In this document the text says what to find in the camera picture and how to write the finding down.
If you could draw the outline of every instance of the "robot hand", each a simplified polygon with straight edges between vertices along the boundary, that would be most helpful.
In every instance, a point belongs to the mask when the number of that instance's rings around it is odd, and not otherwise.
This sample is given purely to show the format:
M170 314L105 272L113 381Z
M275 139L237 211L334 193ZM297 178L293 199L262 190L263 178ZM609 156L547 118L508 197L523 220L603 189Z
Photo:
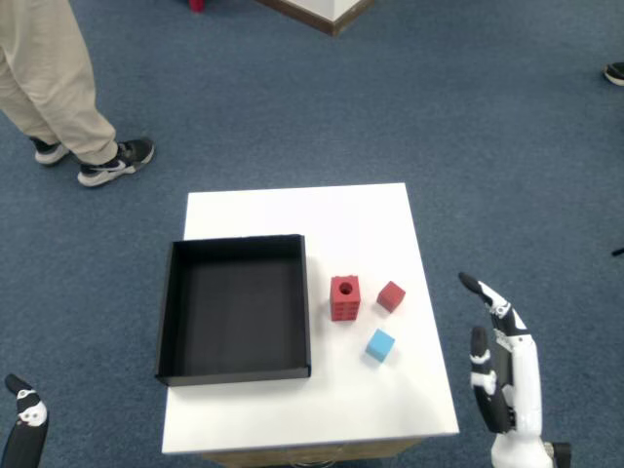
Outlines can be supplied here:
M537 347L514 307L465 273L461 283L486 304L496 337L496 370L486 330L472 332L471 385L490 431L495 468L552 468L541 441L542 407Z
M48 410L37 392L13 374L5 379L17 398L18 420L2 455L0 468L37 468L48 434Z

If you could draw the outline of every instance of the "red cube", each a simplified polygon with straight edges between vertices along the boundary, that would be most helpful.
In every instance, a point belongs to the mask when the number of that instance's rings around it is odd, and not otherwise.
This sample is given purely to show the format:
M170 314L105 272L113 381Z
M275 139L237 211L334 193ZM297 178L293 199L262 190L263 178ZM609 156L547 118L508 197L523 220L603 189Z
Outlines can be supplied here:
M401 303L405 295L406 292L391 281L381 290L377 302L388 312L392 312Z
M204 11L204 0L188 0L188 6L191 7L191 11L200 13Z
M355 320L360 308L360 283L357 276L331 278L331 319Z

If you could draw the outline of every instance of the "beige pants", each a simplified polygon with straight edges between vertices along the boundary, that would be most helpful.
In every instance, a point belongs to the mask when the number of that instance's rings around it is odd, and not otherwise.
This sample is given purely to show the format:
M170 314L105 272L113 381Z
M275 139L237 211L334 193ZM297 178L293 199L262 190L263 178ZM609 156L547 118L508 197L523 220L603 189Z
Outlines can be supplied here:
M115 157L68 0L0 0L0 109L29 137L60 141L85 163Z

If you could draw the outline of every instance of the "blue cube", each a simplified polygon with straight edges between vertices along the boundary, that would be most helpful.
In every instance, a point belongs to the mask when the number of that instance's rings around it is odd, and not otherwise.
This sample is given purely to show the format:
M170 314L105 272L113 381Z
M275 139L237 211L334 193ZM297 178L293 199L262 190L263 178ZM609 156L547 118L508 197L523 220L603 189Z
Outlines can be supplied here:
M386 359L386 356L392 349L393 344L394 338L392 336L381 331L380 329L377 329L369 341L367 353L373 356L380 363L383 363L383 360Z

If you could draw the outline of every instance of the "shoe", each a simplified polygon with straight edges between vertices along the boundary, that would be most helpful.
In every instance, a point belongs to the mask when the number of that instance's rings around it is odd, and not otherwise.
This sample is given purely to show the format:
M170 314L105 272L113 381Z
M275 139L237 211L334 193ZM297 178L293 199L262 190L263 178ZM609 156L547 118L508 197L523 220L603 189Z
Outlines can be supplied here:
M624 62L610 63L604 70L604 78L617 86L624 86Z
M44 166L52 166L66 156L70 151L60 143L48 144L39 138L31 138L35 143L35 160Z
M86 187L97 187L123 174L134 174L154 155L154 143L147 139L133 139L117 143L117 155L105 164L82 164L78 181Z

